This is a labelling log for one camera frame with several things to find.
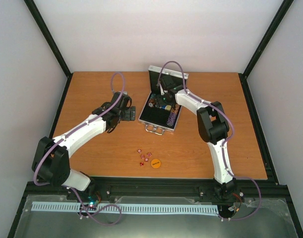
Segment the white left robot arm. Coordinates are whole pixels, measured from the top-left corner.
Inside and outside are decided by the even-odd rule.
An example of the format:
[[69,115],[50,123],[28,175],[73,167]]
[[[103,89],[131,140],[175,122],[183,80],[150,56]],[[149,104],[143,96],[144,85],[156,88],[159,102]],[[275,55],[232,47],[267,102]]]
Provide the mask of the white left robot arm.
[[120,121],[134,121],[135,106],[127,94],[115,92],[110,102],[103,103],[79,125],[54,138],[43,137],[38,142],[32,171],[45,185],[73,187],[84,199],[95,196],[91,178],[70,168],[69,159],[85,143],[104,132],[111,133]]

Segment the red poker chip stack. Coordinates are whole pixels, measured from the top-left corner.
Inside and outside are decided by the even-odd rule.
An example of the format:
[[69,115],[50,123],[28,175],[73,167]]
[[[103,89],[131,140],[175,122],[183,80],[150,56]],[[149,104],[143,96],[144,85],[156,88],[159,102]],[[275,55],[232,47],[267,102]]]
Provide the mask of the red poker chip stack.
[[180,108],[181,108],[181,106],[180,106],[180,105],[175,106],[175,107],[174,107],[174,112],[178,112],[178,111],[180,110]]

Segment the brown poker chip stack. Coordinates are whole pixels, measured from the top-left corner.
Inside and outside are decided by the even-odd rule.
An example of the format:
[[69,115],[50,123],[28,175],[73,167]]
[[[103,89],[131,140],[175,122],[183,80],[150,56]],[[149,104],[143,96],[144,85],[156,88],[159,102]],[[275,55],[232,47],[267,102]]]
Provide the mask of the brown poker chip stack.
[[157,103],[156,99],[151,98],[148,101],[148,106],[152,108],[152,107],[154,107],[156,105],[156,103]]

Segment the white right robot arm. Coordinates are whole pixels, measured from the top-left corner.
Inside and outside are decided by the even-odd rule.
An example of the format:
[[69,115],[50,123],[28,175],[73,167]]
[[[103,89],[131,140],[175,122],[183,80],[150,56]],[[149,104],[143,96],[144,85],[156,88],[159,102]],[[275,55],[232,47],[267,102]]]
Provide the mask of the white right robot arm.
[[234,126],[225,115],[222,104],[201,99],[186,88],[184,79],[177,83],[170,75],[160,74],[157,86],[165,102],[178,104],[196,115],[199,135],[207,143],[213,161],[213,192],[217,199],[226,200],[236,188],[227,147],[228,132]]

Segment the blue playing card box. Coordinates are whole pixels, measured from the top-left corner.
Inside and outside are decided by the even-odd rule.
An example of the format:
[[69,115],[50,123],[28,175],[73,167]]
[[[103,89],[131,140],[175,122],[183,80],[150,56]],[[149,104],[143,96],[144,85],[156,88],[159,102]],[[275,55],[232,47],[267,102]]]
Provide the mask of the blue playing card box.
[[166,111],[170,111],[172,109],[171,105],[165,105],[162,107],[162,109],[166,110]]

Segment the aluminium poker case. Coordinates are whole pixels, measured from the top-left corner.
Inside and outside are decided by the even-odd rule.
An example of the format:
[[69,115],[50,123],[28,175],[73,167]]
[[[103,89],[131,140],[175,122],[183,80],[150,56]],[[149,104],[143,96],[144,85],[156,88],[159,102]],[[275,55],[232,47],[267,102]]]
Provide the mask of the aluminium poker case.
[[182,79],[188,79],[189,74],[162,69],[157,66],[149,66],[150,93],[140,113],[138,121],[145,126],[145,130],[156,135],[163,135],[164,132],[174,132],[179,119],[181,107],[167,103],[161,94],[158,84],[158,76],[171,79],[175,84],[182,85]]

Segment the purple poker chip stack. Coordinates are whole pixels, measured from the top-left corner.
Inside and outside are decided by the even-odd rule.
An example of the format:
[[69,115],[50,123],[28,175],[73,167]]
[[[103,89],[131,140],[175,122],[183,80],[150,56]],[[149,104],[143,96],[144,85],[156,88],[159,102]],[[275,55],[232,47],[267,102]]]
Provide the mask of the purple poker chip stack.
[[178,117],[179,113],[170,112],[170,115],[167,120],[167,126],[173,127],[176,123],[176,119]]

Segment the orange dealer button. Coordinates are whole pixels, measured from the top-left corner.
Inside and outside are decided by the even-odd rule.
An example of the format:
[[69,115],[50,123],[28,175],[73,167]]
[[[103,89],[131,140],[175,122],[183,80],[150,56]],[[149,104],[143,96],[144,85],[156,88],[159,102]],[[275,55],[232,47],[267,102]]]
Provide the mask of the orange dealer button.
[[151,161],[151,167],[154,169],[158,169],[161,166],[161,161],[159,159],[153,159]]

